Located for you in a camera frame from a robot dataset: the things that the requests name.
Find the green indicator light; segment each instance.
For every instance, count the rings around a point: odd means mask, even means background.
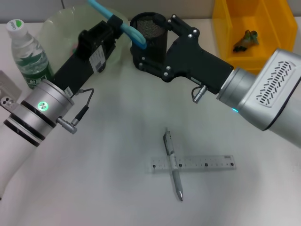
[[[41,102],[39,102],[38,103],[38,109],[40,110],[40,111],[47,111],[47,109],[48,109],[48,104],[45,102],[45,101],[41,101]]]

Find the ruler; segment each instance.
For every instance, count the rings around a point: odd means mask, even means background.
[[[202,155],[176,158],[180,171],[217,171],[235,170],[236,165],[233,155]],[[168,157],[151,158],[149,162],[151,173],[168,172],[170,160]]]

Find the plastic water bottle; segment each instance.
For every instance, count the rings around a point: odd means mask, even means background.
[[[52,71],[43,47],[28,33],[22,20],[11,20],[6,29],[12,39],[14,61],[29,88],[33,89],[42,79],[50,79]]]

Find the white table surface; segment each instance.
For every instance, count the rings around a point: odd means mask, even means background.
[[[200,45],[217,54],[211,20],[187,22],[201,31]],[[41,26],[27,24],[32,34]],[[0,40],[0,69],[25,97],[30,90],[3,24]],[[213,94],[194,104],[195,86],[185,78],[164,83],[135,69],[129,51],[119,66],[92,76],[84,88],[95,93],[78,132],[57,126],[29,157],[0,202],[0,225],[300,226],[301,150],[260,132]],[[65,119],[72,120],[87,98],[75,97]],[[0,121],[8,115],[0,109]],[[237,170],[181,173],[181,203],[169,174],[145,172],[150,157],[165,156],[166,126],[176,155],[232,154]]]

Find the bottle cap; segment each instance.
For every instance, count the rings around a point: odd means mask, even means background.
[[[6,24],[6,30],[11,38],[23,37],[27,34],[24,22],[19,19],[11,20]]]

